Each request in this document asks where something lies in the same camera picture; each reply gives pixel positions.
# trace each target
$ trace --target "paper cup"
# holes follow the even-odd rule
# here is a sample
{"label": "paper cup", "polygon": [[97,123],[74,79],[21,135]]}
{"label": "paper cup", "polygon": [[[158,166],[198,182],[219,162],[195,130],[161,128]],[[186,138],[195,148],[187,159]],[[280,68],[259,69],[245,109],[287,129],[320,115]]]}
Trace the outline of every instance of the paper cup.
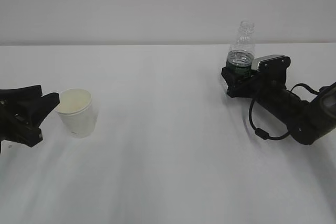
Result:
{"label": "paper cup", "polygon": [[95,129],[92,95],[87,90],[69,89],[62,92],[55,111],[75,138],[89,136]]}

